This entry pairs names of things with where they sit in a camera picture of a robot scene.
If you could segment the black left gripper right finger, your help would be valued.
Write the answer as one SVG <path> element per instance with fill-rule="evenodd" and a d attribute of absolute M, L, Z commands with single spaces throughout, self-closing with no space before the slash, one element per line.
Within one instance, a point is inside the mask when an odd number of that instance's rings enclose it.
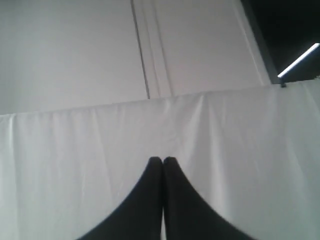
<path fill-rule="evenodd" d="M 243 240 L 244 233 L 217 214 L 188 181 L 178 161 L 163 161 L 164 222 L 168 240 Z"/>

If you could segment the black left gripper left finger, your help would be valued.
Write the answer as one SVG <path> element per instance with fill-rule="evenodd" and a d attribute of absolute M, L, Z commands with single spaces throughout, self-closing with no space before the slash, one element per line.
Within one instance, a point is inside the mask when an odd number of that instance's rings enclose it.
<path fill-rule="evenodd" d="M 159 240 L 163 217 L 163 163 L 151 157 L 125 200 L 83 240 Z"/>

